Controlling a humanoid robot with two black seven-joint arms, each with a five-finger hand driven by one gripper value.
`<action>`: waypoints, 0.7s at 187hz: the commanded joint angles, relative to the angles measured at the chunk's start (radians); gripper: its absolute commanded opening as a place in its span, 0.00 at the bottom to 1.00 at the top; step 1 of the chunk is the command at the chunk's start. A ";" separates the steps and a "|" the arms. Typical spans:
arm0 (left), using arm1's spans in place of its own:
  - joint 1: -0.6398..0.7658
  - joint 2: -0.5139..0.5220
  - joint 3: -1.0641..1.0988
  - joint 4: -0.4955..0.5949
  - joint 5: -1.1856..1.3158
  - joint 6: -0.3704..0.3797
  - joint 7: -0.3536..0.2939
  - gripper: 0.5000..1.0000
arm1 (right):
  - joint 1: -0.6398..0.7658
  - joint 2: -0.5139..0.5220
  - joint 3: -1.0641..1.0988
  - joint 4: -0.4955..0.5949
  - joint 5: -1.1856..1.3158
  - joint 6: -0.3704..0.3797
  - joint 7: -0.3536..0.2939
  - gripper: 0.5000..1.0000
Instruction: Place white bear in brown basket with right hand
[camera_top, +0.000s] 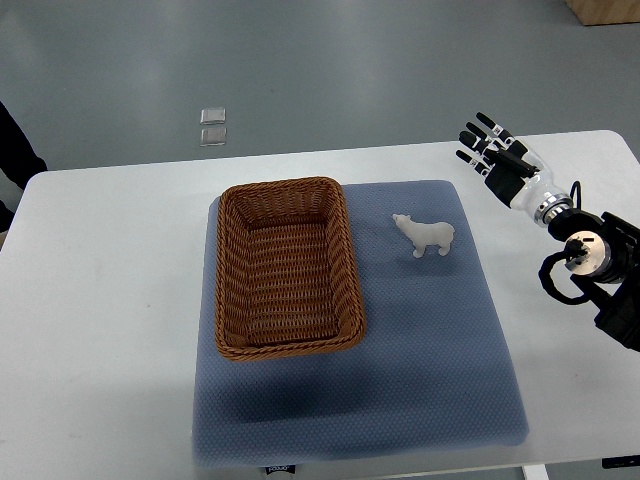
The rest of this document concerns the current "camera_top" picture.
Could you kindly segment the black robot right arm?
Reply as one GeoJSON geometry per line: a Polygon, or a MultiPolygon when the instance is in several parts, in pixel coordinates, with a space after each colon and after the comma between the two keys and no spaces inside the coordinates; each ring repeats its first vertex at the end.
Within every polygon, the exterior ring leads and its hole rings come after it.
{"type": "Polygon", "coordinates": [[[549,222],[549,234],[564,243],[543,261],[538,277],[542,288],[565,305],[593,303],[599,312],[594,324],[624,347],[639,350],[639,229],[620,217],[600,216],[569,208],[549,222]],[[569,297],[552,279],[563,262],[570,280],[581,291],[569,297]]]}

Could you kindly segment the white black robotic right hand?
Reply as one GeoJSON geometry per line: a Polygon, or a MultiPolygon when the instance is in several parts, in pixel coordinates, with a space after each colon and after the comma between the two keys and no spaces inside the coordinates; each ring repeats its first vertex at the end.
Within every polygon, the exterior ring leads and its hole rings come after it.
{"type": "Polygon", "coordinates": [[[456,156],[482,177],[502,204],[528,214],[541,227],[574,206],[537,152],[486,114],[479,112],[476,119],[460,132],[462,148],[456,156]]]}

